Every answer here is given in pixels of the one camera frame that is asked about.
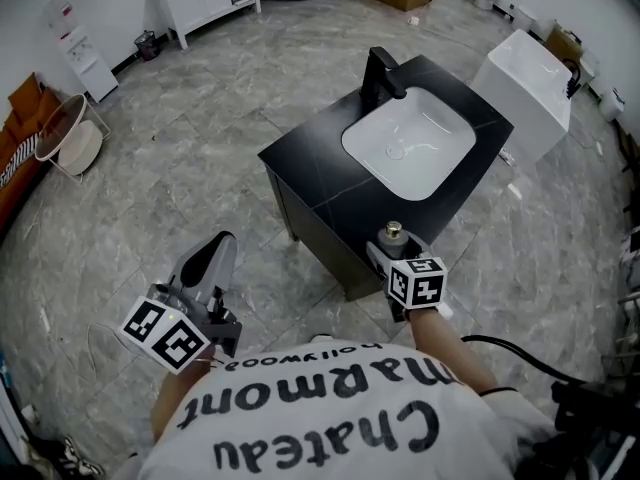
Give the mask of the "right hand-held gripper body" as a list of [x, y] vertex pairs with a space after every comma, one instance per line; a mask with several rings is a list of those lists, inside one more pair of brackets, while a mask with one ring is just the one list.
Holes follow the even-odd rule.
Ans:
[[409, 239], [399, 259], [382, 245], [368, 242], [366, 252], [374, 271], [383, 279], [382, 290], [394, 322], [407, 312], [439, 310], [446, 293], [448, 269], [440, 257], [427, 255], [427, 244]]

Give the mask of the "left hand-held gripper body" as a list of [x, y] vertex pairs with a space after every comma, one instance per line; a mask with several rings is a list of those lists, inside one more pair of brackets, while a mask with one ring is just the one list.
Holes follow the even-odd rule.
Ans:
[[203, 303], [169, 284], [153, 284], [140, 296], [118, 332], [173, 374], [181, 373], [211, 346], [235, 355], [241, 322], [221, 297]]

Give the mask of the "person's left forearm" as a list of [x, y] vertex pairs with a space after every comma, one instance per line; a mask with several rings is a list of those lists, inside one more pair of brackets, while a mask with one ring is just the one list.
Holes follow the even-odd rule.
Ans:
[[177, 375], [169, 373], [164, 378], [156, 402], [150, 412], [154, 443], [157, 443], [161, 438], [168, 422], [186, 394], [209, 371], [207, 366], [201, 367], [192, 362], [181, 373]]

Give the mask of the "person's right forearm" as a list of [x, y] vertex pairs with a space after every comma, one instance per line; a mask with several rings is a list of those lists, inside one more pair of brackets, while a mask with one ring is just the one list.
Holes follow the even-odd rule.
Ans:
[[411, 310], [405, 318], [416, 348], [442, 362], [462, 383], [478, 394], [499, 387], [491, 370], [436, 310]]

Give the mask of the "white sink basin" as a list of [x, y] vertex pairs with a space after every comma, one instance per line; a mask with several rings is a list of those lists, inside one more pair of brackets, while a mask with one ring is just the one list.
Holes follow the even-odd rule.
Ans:
[[408, 201], [429, 198], [475, 144], [467, 120], [419, 87], [390, 99], [342, 135], [345, 151]]

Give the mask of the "black vanity with white sink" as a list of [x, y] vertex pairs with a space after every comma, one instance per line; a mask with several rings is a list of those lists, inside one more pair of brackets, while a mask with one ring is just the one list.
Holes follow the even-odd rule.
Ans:
[[454, 75], [423, 55], [395, 69], [405, 87], [424, 88], [459, 112], [476, 143], [435, 193], [423, 202], [392, 194], [344, 149], [342, 133], [365, 117], [357, 91], [281, 136], [259, 153], [268, 172], [360, 258], [389, 220], [396, 220], [432, 244], [492, 165], [513, 127], [490, 104]]

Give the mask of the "round white pouf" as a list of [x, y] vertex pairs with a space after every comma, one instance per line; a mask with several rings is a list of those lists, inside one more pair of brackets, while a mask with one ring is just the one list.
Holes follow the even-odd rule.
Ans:
[[83, 174], [97, 158], [103, 134], [90, 120], [77, 124], [66, 136], [58, 154], [58, 165], [72, 176]]

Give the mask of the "black faucet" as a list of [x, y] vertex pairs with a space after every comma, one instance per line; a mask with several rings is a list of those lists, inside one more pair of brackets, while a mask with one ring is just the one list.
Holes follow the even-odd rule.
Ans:
[[360, 98], [368, 110], [377, 108], [381, 100], [381, 92], [386, 91], [393, 99], [404, 99], [406, 89], [396, 79], [394, 73], [399, 63], [382, 46], [369, 49]]

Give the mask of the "round glass side table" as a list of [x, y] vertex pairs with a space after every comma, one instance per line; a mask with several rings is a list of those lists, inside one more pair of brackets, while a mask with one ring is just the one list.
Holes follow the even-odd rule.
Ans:
[[83, 94], [76, 94], [64, 100], [43, 125], [41, 139], [36, 146], [35, 158], [41, 163], [51, 163], [72, 181], [81, 184], [83, 174], [72, 176], [58, 165], [61, 144], [69, 132], [84, 120], [93, 121], [103, 134], [103, 143], [110, 138], [112, 130], [96, 112]]

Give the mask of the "striped blanket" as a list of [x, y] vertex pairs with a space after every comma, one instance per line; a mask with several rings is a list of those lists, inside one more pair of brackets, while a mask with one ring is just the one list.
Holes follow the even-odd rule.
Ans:
[[17, 150], [13, 153], [8, 164], [0, 173], [0, 190], [9, 184], [11, 178], [24, 163], [35, 157], [36, 146], [40, 139], [41, 133], [38, 132], [29, 136], [18, 145]]

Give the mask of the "black mesh waste bin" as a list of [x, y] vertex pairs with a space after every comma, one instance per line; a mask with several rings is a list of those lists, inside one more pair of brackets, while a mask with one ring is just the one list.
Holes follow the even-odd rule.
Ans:
[[161, 51], [161, 43], [151, 30], [144, 30], [134, 40], [134, 44], [138, 50], [139, 57], [145, 62], [155, 59]]

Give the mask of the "white water dispenser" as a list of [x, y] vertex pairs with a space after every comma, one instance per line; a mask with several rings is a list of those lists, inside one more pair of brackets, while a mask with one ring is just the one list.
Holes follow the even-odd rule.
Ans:
[[68, 66], [91, 98], [101, 102], [118, 82], [87, 27], [78, 20], [73, 4], [70, 0], [50, 0], [46, 15]]

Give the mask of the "black bathtub tap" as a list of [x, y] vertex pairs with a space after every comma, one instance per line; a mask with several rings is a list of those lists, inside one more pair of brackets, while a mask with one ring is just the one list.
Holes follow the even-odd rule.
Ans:
[[581, 87], [581, 68], [576, 61], [569, 58], [563, 59], [562, 62], [571, 73], [571, 77], [566, 85], [566, 97], [571, 99]]

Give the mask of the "open small cardboard box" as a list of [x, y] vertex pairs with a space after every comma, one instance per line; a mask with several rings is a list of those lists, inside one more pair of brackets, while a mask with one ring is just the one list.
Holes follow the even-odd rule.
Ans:
[[583, 55], [581, 41], [557, 21], [553, 22], [544, 45], [560, 61], [569, 59], [579, 63]]

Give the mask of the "black equipment frame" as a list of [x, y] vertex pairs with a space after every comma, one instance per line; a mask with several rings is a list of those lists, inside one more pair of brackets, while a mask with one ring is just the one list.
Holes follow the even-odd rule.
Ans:
[[595, 382], [551, 387], [555, 427], [569, 447], [566, 480], [600, 480], [629, 439], [640, 440], [640, 394]]

